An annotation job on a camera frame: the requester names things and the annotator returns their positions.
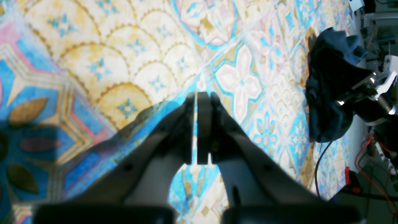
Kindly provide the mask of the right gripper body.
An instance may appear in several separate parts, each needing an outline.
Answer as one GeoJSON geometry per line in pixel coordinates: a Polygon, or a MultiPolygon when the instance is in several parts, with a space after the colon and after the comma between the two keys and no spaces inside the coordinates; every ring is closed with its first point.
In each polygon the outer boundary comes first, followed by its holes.
{"type": "Polygon", "coordinates": [[[383,72],[348,66],[348,75],[338,78],[344,89],[337,97],[337,106],[351,109],[366,125],[397,119],[396,106],[385,96],[397,79],[397,56],[384,58],[383,72]]]}

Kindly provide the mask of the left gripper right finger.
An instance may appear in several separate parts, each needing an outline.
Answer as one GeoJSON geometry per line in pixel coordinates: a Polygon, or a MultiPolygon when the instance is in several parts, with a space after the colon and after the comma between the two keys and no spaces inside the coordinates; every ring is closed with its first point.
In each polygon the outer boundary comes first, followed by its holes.
{"type": "Polygon", "coordinates": [[[256,146],[216,93],[197,94],[197,164],[218,165],[229,208],[222,224],[358,224],[355,207],[315,196],[256,146]]]}

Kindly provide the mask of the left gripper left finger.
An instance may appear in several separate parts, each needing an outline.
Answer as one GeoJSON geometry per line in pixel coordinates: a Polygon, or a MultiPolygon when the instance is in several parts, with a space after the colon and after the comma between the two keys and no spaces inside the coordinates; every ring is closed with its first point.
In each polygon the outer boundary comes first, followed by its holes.
{"type": "Polygon", "coordinates": [[[165,116],[102,180],[63,203],[38,207],[34,224],[174,224],[172,180],[192,163],[195,94],[165,116]]]}

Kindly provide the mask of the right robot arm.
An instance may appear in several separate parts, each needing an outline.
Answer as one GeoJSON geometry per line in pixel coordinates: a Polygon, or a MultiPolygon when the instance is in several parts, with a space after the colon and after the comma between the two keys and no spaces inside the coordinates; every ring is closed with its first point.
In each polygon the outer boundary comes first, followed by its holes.
{"type": "Polygon", "coordinates": [[[392,170],[397,171],[397,102],[389,93],[397,90],[397,56],[384,57],[382,71],[369,76],[366,82],[376,94],[351,104],[354,121],[348,129],[349,151],[359,152],[360,142],[367,132],[373,133],[377,148],[390,160],[392,170]]]}

